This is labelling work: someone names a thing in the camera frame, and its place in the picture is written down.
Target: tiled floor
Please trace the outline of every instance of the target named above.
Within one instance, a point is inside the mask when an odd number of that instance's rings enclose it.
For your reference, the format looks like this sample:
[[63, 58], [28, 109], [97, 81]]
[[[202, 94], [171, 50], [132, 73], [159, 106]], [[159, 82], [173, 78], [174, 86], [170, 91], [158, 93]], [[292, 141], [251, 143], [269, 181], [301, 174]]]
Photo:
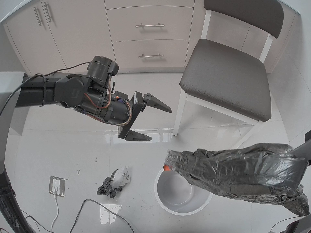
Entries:
[[[200, 212], [176, 216], [163, 210], [154, 196], [154, 180], [167, 149], [194, 151], [226, 149], [249, 125], [186, 102], [178, 137], [172, 135], [180, 94], [180, 73], [121, 74], [115, 90], [151, 93], [172, 108], [169, 114], [147, 107], [133, 129], [150, 135], [150, 142], [127, 142], [117, 127], [99, 123], [57, 105], [32, 107], [22, 136], [10, 136], [6, 166], [21, 209], [48, 229], [55, 216], [49, 176], [66, 179], [65, 197], [58, 198], [60, 216], [54, 232], [69, 232], [84, 199], [91, 198], [124, 216], [136, 233], [269, 232], [274, 223], [293, 216], [282, 206], [252, 204], [213, 196]], [[288, 143], [284, 125], [272, 99], [272, 119], [244, 146], [258, 142]], [[103, 180], [127, 165], [131, 182], [115, 199], [96, 195]], [[311, 187], [304, 191], [311, 196]], [[278, 225], [284, 230], [289, 222]], [[127, 224], [92, 202], [86, 202], [73, 232], [130, 232]]]

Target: white power cord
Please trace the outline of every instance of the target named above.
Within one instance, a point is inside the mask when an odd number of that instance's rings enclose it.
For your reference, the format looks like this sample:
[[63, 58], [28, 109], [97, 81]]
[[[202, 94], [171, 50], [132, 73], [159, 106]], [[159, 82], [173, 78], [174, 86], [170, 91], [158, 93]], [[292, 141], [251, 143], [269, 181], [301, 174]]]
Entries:
[[52, 222], [52, 225], [51, 225], [51, 230], [50, 230], [50, 233], [52, 233], [52, 229], [53, 229], [53, 225], [58, 217], [58, 214], [59, 214], [59, 208], [58, 208], [58, 204], [57, 204], [57, 199], [56, 199], [56, 192], [57, 192], [57, 189], [55, 187], [52, 188], [52, 192], [54, 194], [54, 199], [55, 199], [55, 203], [56, 203], [56, 207], [57, 207], [57, 214], [56, 214], [56, 217], [54, 218], [53, 222]]

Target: chair seat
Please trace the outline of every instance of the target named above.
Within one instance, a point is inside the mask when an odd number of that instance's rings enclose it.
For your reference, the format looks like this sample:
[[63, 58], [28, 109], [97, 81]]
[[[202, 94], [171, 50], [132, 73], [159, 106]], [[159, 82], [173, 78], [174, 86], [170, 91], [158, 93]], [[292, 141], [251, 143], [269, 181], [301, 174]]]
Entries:
[[200, 39], [180, 81], [189, 95], [250, 118], [271, 118], [271, 98], [264, 64], [220, 43]]

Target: trash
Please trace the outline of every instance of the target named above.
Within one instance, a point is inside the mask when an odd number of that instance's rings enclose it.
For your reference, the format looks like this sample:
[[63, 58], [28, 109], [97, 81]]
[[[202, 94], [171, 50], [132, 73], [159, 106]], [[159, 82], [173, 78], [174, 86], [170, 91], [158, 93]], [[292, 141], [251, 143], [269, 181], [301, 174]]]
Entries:
[[168, 150], [164, 165], [189, 184], [230, 199], [277, 204], [300, 216], [309, 215], [300, 184], [308, 166], [287, 144], [260, 143], [239, 150]]
[[107, 177], [103, 185], [98, 188], [97, 194], [110, 195], [113, 199], [117, 192], [121, 192], [126, 183], [129, 183], [131, 177], [128, 174], [127, 167], [116, 169], [110, 177]]

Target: gray chair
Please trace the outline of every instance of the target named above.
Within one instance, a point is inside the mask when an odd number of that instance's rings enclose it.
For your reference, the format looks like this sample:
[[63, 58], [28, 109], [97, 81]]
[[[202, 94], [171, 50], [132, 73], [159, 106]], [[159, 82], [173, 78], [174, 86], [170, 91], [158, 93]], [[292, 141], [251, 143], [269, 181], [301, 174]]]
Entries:
[[[173, 135], [177, 136], [186, 100], [254, 125], [231, 148], [239, 147], [271, 118], [271, 98], [263, 64], [273, 38], [283, 25], [277, 0], [204, 0], [206, 9], [201, 39], [181, 78], [181, 94]], [[268, 34], [259, 59], [206, 39], [211, 12], [254, 25]]]

